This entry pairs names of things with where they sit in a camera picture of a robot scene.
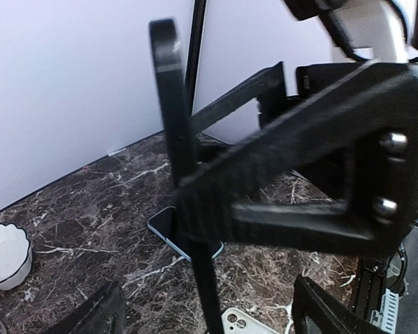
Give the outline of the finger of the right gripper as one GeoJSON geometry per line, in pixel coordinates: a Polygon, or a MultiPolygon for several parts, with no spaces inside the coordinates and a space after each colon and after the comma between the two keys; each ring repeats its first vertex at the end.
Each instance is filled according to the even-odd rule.
{"type": "Polygon", "coordinates": [[[392,251],[418,219],[418,64],[315,65],[316,89],[180,183],[195,241],[392,251]]]}
{"type": "Polygon", "coordinates": [[[253,74],[191,117],[192,129],[199,134],[252,99],[274,92],[286,92],[284,64],[278,62],[253,74]]]}

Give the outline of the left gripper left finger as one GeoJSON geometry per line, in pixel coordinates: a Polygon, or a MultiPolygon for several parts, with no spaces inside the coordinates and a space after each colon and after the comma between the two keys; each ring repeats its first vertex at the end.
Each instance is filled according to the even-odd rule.
{"type": "Polygon", "coordinates": [[[67,317],[48,328],[47,334],[123,333],[125,298],[117,281],[106,282],[67,317]]]}

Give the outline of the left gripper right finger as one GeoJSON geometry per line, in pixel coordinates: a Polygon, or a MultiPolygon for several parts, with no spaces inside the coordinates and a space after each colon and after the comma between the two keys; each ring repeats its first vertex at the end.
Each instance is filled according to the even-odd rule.
{"type": "Polygon", "coordinates": [[[308,276],[294,282],[293,327],[296,333],[382,333],[358,317],[308,276]]]}

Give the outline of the clear white phone case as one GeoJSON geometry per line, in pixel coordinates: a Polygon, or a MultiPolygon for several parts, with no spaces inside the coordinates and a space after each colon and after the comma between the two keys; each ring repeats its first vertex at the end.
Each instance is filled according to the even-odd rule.
{"type": "Polygon", "coordinates": [[[225,310],[222,314],[222,323],[227,334],[278,334],[238,308],[225,310]]]}

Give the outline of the light blue phone case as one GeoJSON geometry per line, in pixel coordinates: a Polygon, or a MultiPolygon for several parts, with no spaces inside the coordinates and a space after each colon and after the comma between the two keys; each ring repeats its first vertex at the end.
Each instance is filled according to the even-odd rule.
{"type": "Polygon", "coordinates": [[[191,262],[189,255],[189,235],[178,222],[176,208],[168,206],[147,220],[148,229],[170,246],[179,256],[191,262]]]}

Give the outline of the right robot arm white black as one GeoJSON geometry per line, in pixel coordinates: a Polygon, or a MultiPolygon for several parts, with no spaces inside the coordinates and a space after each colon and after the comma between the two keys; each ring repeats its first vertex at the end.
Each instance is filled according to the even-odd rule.
{"type": "Polygon", "coordinates": [[[384,1],[349,1],[338,17],[375,59],[336,81],[183,180],[178,215],[193,244],[225,241],[380,257],[418,218],[418,64],[384,1]],[[241,198],[289,169],[343,155],[343,202],[265,205],[241,198]]]}

